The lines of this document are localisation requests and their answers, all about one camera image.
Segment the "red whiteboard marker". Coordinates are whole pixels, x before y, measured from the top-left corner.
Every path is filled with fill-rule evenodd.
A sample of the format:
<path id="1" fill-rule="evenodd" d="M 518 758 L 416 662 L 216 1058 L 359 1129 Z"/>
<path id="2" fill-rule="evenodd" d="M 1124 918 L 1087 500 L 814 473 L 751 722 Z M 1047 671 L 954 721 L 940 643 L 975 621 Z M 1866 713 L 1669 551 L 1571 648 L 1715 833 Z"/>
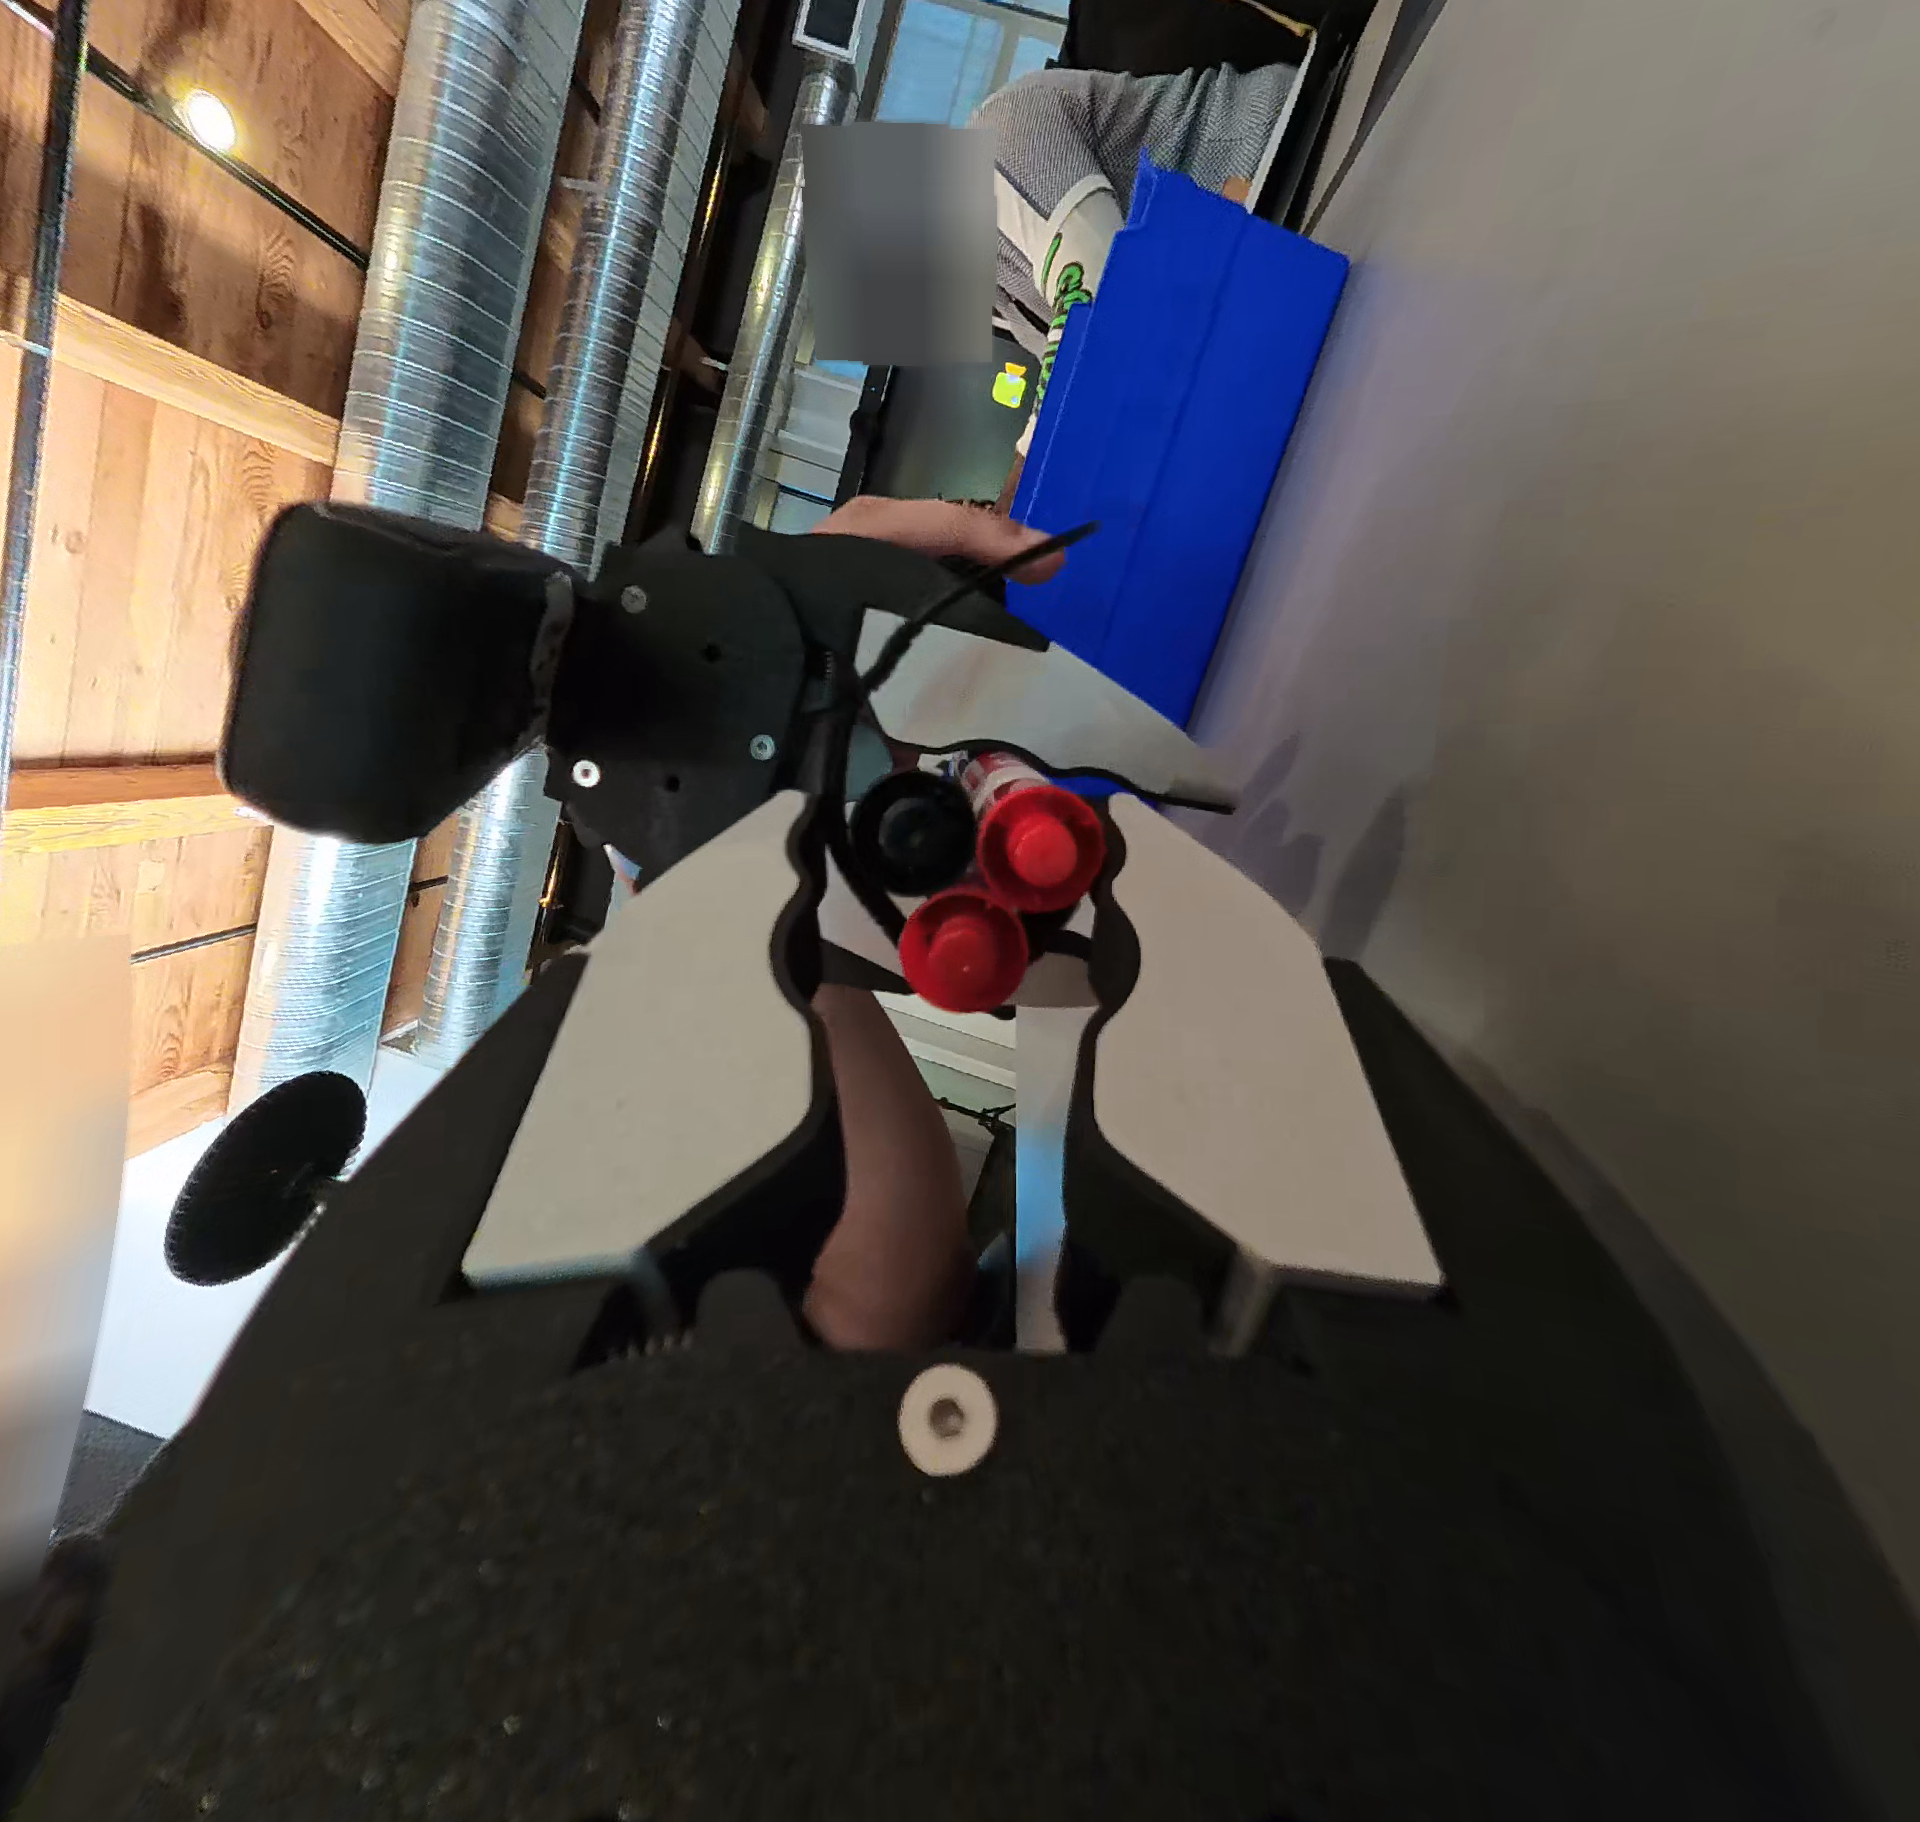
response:
<path id="1" fill-rule="evenodd" d="M 1105 864 L 1105 827 L 1081 796 L 1000 751 L 954 774 L 975 819 L 972 864 L 991 896 L 1022 916 L 1070 914 Z"/>
<path id="2" fill-rule="evenodd" d="M 1029 968 L 1020 916 L 975 888 L 920 903 L 901 920 L 898 954 L 910 993 L 947 1014 L 1012 1008 Z"/>

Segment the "person's left hand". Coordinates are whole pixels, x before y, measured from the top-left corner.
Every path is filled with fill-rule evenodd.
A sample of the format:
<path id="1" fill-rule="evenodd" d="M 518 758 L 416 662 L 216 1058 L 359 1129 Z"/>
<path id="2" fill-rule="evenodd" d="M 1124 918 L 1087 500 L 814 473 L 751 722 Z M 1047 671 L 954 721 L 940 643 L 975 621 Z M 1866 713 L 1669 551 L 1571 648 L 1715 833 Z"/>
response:
<path id="1" fill-rule="evenodd" d="M 968 562 L 1016 582 L 1049 580 L 1064 565 L 1064 551 L 1039 552 L 1044 532 L 995 507 L 944 500 L 856 496 L 816 520 L 811 532 L 885 540 L 937 562 Z"/>

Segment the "black round disc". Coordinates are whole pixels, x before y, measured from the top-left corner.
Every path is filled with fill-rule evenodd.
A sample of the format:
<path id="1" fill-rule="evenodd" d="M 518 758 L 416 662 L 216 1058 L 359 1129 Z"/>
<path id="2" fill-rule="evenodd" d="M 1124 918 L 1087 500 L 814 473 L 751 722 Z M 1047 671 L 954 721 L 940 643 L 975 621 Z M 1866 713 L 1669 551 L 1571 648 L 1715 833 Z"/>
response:
<path id="1" fill-rule="evenodd" d="M 343 1182 L 364 1128 L 366 1094 L 336 1071 L 260 1094 L 179 1188 L 162 1233 L 173 1279 L 224 1287 L 280 1258 Z"/>

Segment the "large blue plastic bin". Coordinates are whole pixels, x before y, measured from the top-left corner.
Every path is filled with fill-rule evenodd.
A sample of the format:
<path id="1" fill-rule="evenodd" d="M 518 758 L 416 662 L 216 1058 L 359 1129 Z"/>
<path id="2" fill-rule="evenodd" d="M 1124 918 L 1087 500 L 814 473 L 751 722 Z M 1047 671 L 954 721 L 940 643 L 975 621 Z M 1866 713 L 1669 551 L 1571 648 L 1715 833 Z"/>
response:
<path id="1" fill-rule="evenodd" d="M 1141 157 L 1064 321 L 1012 516 L 1090 523 L 1022 621 L 1185 728 L 1350 262 Z"/>

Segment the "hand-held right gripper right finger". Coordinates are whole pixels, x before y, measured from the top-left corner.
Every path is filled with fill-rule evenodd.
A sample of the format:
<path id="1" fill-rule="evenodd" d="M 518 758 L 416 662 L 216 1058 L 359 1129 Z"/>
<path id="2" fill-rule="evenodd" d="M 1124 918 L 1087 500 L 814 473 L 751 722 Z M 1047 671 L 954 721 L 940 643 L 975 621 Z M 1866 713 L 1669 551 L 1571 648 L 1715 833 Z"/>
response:
<path id="1" fill-rule="evenodd" d="M 1311 934 L 1144 802 L 1097 819 L 1067 929 L 1070 1352 L 1148 1284 L 1215 1355 L 1253 1355 L 1291 1293 L 1434 1306 L 1446 1273 Z"/>

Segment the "medium silver air duct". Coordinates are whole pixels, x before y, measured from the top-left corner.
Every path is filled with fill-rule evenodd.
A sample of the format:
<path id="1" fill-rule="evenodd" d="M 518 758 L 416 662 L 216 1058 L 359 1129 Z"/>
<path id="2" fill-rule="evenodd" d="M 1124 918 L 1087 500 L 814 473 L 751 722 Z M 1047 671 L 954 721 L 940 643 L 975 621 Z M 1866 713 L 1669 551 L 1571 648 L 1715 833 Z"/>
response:
<path id="1" fill-rule="evenodd" d="M 592 580 L 623 530 L 742 0 L 622 0 L 522 501 L 522 547 Z M 538 752 L 460 810 L 416 1058 L 445 1070 L 522 991 L 559 805 Z"/>

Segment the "black metal pipe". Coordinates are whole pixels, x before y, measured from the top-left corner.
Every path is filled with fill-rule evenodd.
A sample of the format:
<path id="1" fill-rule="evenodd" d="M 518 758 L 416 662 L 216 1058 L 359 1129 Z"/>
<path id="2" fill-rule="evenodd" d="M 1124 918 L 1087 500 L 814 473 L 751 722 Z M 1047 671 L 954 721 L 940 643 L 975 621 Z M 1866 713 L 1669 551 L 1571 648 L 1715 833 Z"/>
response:
<path id="1" fill-rule="evenodd" d="M 67 216 L 87 62 L 87 22 L 89 0 L 55 3 L 2 536 L 2 791 L 9 791 L 13 782 L 16 697 L 28 638 L 29 568 L 60 320 Z"/>

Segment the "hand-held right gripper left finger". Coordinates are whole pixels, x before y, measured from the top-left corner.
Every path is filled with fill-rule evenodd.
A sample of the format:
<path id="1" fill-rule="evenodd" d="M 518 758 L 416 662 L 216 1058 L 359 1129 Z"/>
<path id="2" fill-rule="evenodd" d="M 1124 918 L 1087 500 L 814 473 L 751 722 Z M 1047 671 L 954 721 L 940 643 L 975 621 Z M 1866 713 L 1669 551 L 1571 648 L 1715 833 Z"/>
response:
<path id="1" fill-rule="evenodd" d="M 816 799 L 784 788 L 680 859 L 590 945 L 463 1257 L 473 1288 L 623 1273 L 833 1141 L 823 1034 L 781 955 L 814 931 Z"/>

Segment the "narrow silver air duct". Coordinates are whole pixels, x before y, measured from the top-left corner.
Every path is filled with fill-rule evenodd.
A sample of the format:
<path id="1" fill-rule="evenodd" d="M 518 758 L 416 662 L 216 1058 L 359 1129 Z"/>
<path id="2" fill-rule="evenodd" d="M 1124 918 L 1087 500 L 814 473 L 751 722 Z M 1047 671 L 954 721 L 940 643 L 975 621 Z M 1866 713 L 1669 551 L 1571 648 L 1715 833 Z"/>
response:
<path id="1" fill-rule="evenodd" d="M 816 60 L 803 73 L 690 520 L 690 533 L 707 555 L 728 552 L 742 527 L 756 523 L 764 452 L 789 393 L 801 321 L 803 137 L 839 125 L 853 103 L 850 62 Z"/>

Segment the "person's left forearm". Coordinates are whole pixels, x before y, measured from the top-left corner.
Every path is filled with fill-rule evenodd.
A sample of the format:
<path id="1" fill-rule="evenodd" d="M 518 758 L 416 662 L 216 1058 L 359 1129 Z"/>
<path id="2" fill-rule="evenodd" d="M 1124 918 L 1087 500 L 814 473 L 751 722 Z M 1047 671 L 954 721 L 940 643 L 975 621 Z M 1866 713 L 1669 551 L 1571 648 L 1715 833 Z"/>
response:
<path id="1" fill-rule="evenodd" d="M 820 985 L 844 1143 L 844 1204 L 803 1313 L 842 1352 L 922 1352 L 972 1302 L 968 1195 L 944 1114 L 874 993 Z"/>

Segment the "wide silver air duct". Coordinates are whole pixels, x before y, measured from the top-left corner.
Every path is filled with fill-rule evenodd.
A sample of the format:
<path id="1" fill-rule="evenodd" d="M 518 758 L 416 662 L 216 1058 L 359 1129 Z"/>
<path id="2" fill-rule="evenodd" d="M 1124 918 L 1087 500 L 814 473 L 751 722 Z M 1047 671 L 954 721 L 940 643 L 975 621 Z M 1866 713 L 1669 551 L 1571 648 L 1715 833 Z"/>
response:
<path id="1" fill-rule="evenodd" d="M 473 530 L 587 0 L 416 0 L 335 500 Z M 226 1113 L 284 1078 L 371 1080 L 418 843 L 274 833 Z"/>

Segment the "black whiteboard marker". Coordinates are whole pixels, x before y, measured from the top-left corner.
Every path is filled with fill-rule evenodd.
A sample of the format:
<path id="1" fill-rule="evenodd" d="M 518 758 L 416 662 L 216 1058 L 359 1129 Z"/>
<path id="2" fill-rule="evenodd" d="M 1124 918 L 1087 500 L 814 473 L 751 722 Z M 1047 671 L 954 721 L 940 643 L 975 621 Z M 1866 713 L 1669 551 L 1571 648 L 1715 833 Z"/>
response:
<path id="1" fill-rule="evenodd" d="M 925 899 L 972 871 L 975 812 L 965 787 L 927 769 L 879 777 L 855 804 L 849 841 L 855 862 L 881 890 Z"/>

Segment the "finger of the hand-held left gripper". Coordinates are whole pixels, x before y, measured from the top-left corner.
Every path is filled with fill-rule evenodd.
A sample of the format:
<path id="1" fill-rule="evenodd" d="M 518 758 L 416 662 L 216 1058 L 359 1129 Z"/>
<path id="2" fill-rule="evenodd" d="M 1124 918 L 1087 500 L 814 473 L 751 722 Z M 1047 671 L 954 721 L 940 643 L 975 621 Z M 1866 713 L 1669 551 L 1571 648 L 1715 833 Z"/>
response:
<path id="1" fill-rule="evenodd" d="M 867 708 L 882 735 L 922 752 L 1005 751 L 1049 776 L 1207 812 L 1238 802 L 1221 758 L 1057 643 L 932 623 L 871 684 Z"/>
<path id="2" fill-rule="evenodd" d="M 912 979 L 900 966 L 900 949 L 853 891 L 833 882 L 823 903 L 824 976 L 833 983 L 864 985 L 898 998 L 914 998 L 934 1018 L 991 1016 L 1016 1018 L 1026 1010 L 1089 1012 L 1094 1008 L 1090 983 L 1090 905 L 1071 910 L 1022 916 L 1029 945 L 1020 983 L 998 1001 L 961 997 L 944 1001 L 939 991 L 952 976 Z"/>

